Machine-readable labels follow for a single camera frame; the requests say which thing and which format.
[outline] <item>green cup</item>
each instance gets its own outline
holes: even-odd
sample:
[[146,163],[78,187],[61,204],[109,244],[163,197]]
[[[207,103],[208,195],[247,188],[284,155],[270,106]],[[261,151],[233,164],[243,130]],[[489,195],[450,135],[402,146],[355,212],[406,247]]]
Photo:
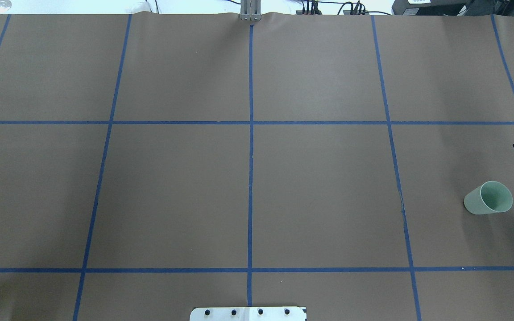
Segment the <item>green cup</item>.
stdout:
[[503,213],[513,205],[513,196],[505,185],[487,181],[467,194],[463,204],[473,214]]

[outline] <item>black cable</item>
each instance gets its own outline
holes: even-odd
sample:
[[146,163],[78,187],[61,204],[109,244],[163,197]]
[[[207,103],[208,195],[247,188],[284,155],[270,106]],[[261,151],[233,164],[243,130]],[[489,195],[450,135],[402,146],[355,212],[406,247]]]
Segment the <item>black cable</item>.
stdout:
[[338,13],[336,14],[337,16],[340,14],[340,12],[342,11],[342,8],[344,8],[344,6],[346,6],[347,4],[350,4],[350,12],[352,12],[352,7],[354,6],[354,4],[352,2],[344,2],[344,4],[342,4],[340,6],[340,9],[338,10]]
[[332,1],[317,1],[321,4],[346,4],[346,2],[332,2]]
[[507,3],[505,4],[505,7],[503,8],[503,11],[501,12],[502,15],[505,14],[506,8],[509,6],[510,0],[507,0]]
[[387,14],[388,16],[392,16],[388,12],[362,12],[361,14],[365,14],[365,13],[383,13],[383,14]]

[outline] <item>cup rim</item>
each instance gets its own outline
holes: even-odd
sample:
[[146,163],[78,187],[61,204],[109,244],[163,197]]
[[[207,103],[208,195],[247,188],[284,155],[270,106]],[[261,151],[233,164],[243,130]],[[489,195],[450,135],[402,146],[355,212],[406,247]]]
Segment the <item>cup rim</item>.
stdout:
[[[509,204],[509,208],[504,210],[504,211],[498,211],[496,209],[492,209],[491,206],[487,205],[485,203],[485,201],[483,200],[483,195],[482,195],[482,191],[483,191],[483,186],[485,186],[485,184],[488,184],[488,183],[496,183],[497,185],[500,185],[502,186],[508,193],[509,193],[509,196],[510,196],[510,204]],[[500,181],[486,181],[485,183],[481,184],[481,187],[479,188],[479,198],[481,199],[481,202],[483,203],[483,205],[485,205],[488,209],[490,209],[491,211],[495,212],[495,213],[504,213],[508,210],[510,210],[511,207],[513,207],[513,195],[512,193],[509,191],[508,187],[506,187],[503,183],[501,183]]]

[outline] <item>plastic cup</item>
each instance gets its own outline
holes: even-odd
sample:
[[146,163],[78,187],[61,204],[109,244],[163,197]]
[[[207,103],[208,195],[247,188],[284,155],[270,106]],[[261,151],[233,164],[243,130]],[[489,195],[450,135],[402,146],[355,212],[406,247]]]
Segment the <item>plastic cup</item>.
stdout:
[[503,213],[513,205],[513,196],[505,185],[487,181],[463,199],[465,208],[473,214]]

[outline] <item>metal plate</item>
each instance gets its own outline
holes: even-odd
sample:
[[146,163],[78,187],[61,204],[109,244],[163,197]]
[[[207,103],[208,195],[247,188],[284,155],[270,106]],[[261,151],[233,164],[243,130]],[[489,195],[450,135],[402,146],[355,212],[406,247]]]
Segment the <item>metal plate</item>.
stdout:
[[306,321],[306,307],[195,308],[190,321]]

